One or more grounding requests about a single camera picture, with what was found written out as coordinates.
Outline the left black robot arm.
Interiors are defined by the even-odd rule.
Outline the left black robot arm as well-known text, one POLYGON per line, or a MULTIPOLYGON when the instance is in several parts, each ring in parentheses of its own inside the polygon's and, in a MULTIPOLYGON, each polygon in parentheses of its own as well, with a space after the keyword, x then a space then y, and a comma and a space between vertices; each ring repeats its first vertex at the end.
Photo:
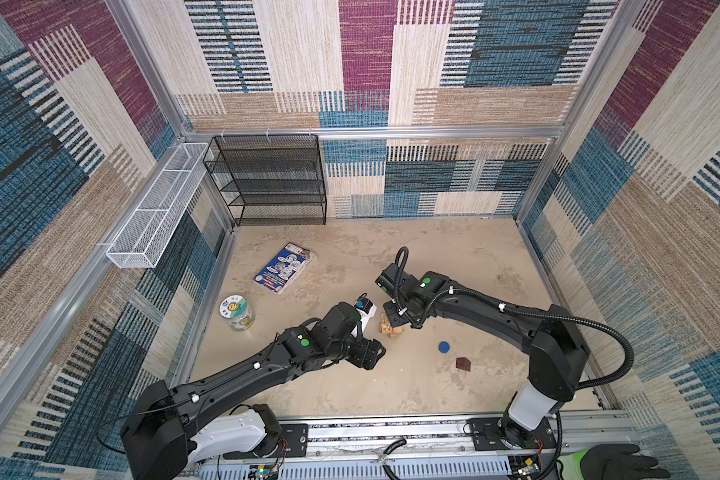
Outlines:
POLYGON ((364 335, 375 315, 361 297, 340 302, 323 318, 288 328, 251 357, 194 382, 170 387, 159 380, 144 389, 120 430, 136 479, 172 479, 198 459, 201 431, 249 398, 343 360, 371 370, 385 353, 364 335))

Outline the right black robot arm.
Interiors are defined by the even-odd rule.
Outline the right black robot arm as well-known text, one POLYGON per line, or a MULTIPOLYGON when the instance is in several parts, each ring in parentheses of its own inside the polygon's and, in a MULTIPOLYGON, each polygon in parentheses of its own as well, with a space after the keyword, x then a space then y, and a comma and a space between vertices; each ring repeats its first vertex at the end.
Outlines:
POLYGON ((577 391, 619 380, 634 364, 634 349, 623 334, 603 323, 572 316, 558 305, 542 310, 507 303, 436 272, 416 278, 395 263, 375 283, 390 297, 384 310, 394 327, 421 329, 431 317, 451 319, 489 333, 528 356, 527 380, 496 425, 505 449, 525 447, 547 415, 559 411, 577 391), (581 379, 591 355, 582 327, 600 331, 621 346, 624 360, 614 372, 581 379))

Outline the black green gloved hand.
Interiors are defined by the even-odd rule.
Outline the black green gloved hand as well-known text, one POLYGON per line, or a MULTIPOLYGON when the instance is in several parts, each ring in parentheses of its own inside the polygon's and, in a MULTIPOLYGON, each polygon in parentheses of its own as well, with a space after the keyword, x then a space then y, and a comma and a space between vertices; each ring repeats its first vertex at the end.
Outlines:
POLYGON ((557 474, 564 480, 670 479, 655 457, 635 444, 601 444, 561 456, 557 474))

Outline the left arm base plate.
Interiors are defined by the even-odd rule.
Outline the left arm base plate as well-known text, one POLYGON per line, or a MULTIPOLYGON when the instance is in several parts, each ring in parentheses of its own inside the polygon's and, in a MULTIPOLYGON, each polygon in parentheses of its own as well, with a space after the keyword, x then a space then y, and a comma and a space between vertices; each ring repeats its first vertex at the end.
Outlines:
POLYGON ((307 423, 284 423, 276 438, 276 450, 271 458, 304 458, 307 455, 309 425, 307 423))

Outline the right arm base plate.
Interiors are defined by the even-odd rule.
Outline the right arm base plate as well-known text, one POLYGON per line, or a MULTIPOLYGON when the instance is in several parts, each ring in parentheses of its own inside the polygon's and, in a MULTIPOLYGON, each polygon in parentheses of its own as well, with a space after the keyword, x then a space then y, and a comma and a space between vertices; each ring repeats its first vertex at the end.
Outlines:
POLYGON ((545 417, 534 430, 525 430, 501 415, 471 418, 466 421, 463 432, 473 441, 476 451, 509 451, 555 448, 554 422, 545 417))

